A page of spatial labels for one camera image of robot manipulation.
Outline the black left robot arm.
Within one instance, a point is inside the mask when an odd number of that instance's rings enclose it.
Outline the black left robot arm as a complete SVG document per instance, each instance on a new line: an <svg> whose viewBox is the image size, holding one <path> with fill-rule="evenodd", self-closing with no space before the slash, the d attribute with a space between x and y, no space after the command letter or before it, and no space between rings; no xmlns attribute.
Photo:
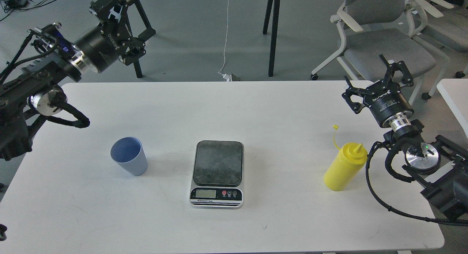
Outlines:
<svg viewBox="0 0 468 254"><path fill-rule="evenodd" d="M102 73L114 62L134 65L142 77L139 59L155 35L140 0L97 0L90 12L99 24L75 42L53 23L29 30L19 51L1 72L1 158L32 151L33 138L46 121L86 128L89 119L68 103L59 82L78 82L88 70Z"/></svg>

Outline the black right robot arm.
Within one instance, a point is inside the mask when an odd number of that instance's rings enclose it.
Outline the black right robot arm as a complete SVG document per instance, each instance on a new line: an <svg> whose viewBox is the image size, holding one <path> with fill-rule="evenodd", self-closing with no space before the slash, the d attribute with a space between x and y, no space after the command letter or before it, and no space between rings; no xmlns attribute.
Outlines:
<svg viewBox="0 0 468 254"><path fill-rule="evenodd" d="M403 217L449 226L467 226L461 219L467 213L467 150L446 137L438 135L434 142L426 142L421 132L423 124L410 120L414 109L401 93L399 83L393 81L395 72L403 75L405 87L413 86L413 76L403 61L389 63L383 55L379 58L386 65L383 79L365 89L352 86L346 78L347 89L343 99L355 114L368 108L381 128L389 128L383 142L375 142L367 156L365 176L368 189L379 204L388 211ZM400 181L418 182L421 195L441 214L443 219L419 217L400 211L376 194L369 178L370 162L374 153L385 148L384 162L387 172Z"/></svg>

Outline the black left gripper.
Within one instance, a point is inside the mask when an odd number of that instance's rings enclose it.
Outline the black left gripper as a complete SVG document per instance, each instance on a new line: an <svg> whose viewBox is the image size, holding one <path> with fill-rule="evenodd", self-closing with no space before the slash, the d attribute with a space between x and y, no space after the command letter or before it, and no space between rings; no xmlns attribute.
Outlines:
<svg viewBox="0 0 468 254"><path fill-rule="evenodd" d="M127 21L127 10L132 5L135 5L141 19L144 20L144 9L140 0L91 2L89 12L97 17L99 24L85 32L75 41L75 45L89 59L95 72L102 73L117 60L129 66L146 54L147 41L155 34L140 34L138 37L123 40L127 35L123 25L119 24Z"/></svg>

